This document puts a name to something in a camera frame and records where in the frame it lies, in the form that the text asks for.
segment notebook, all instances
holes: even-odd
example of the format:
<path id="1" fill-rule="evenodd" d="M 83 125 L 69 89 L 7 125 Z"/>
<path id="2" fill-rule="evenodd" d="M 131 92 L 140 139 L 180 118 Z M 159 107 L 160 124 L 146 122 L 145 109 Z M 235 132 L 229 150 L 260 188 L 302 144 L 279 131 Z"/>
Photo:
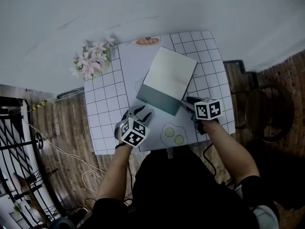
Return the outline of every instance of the notebook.
<path id="1" fill-rule="evenodd" d="M 137 99 L 176 115 L 197 61 L 160 47 Z"/>

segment white cable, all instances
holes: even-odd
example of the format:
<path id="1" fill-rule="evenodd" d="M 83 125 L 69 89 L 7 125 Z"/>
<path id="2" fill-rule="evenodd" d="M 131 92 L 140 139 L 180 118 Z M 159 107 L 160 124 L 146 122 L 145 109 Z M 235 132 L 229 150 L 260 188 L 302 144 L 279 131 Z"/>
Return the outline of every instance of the white cable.
<path id="1" fill-rule="evenodd" d="M 84 183 L 85 187 L 86 187 L 88 190 L 90 190 L 90 191 L 92 191 L 92 192 L 94 192 L 94 193 L 97 193 L 96 191 L 93 191 L 92 189 L 90 189 L 90 188 L 87 187 L 87 185 L 85 184 L 85 181 L 84 181 L 84 179 L 83 179 L 83 176 L 84 176 L 84 174 L 86 174 L 87 172 L 91 172 L 91 173 L 93 173 L 94 175 L 96 175 L 97 177 L 99 177 L 100 179 L 102 179 L 102 177 L 101 177 L 95 170 L 93 170 L 91 167 L 93 167 L 93 168 L 95 168 L 95 169 L 97 169 L 97 170 L 99 170 L 99 171 L 101 171 L 101 172 L 103 172 L 103 173 L 106 173 L 105 171 L 103 171 L 103 170 L 101 170 L 101 169 L 99 169 L 99 168 L 97 168 L 97 167 L 95 167 L 95 166 L 89 164 L 88 162 L 86 162 L 85 160 L 83 160 L 83 158 L 80 157 L 79 155 L 68 154 L 66 151 L 64 151 L 64 150 L 61 149 L 60 147 L 56 146 L 55 144 L 53 144 L 53 143 L 52 143 L 52 142 L 51 142 L 51 141 L 50 141 L 50 140 L 49 140 L 40 130 L 38 130 L 37 128 L 33 127 L 31 124 L 28 124 L 28 125 L 29 125 L 29 127 L 33 128 L 35 131 L 39 132 L 39 133 L 40 133 L 40 134 L 41 134 L 41 135 L 51 144 L 51 146 L 54 147 L 58 152 L 60 152 L 60 153 L 62 153 L 62 154 L 65 154 L 65 155 L 68 155 L 68 156 L 70 156 L 70 157 L 72 157 L 72 158 L 76 158 L 76 159 L 78 159 L 78 160 L 84 162 L 84 163 L 88 166 L 88 168 L 89 168 L 90 170 L 87 170 L 87 171 L 85 171 L 85 172 L 82 174 L 82 176 L 81 176 L 82 182 Z"/>

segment fried egg drawing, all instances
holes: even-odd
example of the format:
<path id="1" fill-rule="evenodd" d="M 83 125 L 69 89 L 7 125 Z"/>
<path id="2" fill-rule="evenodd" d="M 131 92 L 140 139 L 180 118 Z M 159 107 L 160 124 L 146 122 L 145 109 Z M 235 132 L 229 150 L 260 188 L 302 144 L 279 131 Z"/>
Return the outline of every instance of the fried egg drawing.
<path id="1" fill-rule="evenodd" d="M 175 126 L 172 123 L 166 123 L 163 126 L 161 141 L 167 147 L 183 146 L 188 144 L 185 129 L 181 126 Z"/>

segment orange sticker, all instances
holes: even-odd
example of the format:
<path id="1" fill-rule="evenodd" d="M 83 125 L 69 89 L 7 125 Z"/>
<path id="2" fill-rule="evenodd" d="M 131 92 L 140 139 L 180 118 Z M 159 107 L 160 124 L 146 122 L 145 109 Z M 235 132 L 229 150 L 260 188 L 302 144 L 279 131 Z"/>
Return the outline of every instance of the orange sticker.
<path id="1" fill-rule="evenodd" d="M 159 42 L 160 42 L 160 39 L 154 37 L 154 38 L 150 38 L 150 39 L 147 39 L 147 38 L 139 39 L 135 42 L 135 44 L 137 46 L 153 46 L 153 45 L 159 44 Z"/>

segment table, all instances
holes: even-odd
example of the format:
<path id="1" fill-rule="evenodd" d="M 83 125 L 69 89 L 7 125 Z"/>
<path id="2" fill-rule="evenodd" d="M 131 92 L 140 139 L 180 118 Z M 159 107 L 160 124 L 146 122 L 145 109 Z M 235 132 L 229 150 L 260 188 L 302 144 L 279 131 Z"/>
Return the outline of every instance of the table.
<path id="1" fill-rule="evenodd" d="M 107 72 L 84 82 L 88 121 L 96 155 L 113 154 L 118 144 L 114 126 L 130 106 L 144 104 L 136 95 L 160 47 L 197 60 L 198 64 L 183 98 L 212 97 L 221 100 L 225 110 L 220 124 L 235 132 L 234 113 L 228 79 L 217 45 L 210 31 L 192 31 L 153 36 L 112 47 Z M 148 105 L 152 109 L 151 132 L 133 152 L 182 146 L 203 142 L 191 116 L 182 107 L 176 116 Z"/>

